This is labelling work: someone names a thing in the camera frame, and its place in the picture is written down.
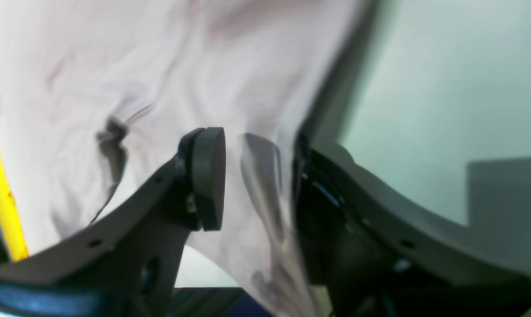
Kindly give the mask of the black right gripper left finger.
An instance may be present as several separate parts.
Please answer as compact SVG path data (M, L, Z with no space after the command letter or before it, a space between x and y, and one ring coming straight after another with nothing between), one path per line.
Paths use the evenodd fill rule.
M219 231L225 131L185 135L175 156L93 225L24 260L0 265L0 315L164 317L193 231Z

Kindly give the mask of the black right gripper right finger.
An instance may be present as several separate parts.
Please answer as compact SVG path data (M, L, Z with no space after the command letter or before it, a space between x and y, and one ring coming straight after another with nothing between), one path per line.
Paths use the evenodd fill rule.
M295 149L300 246L332 317L521 317L531 309L530 277L406 224L305 135Z

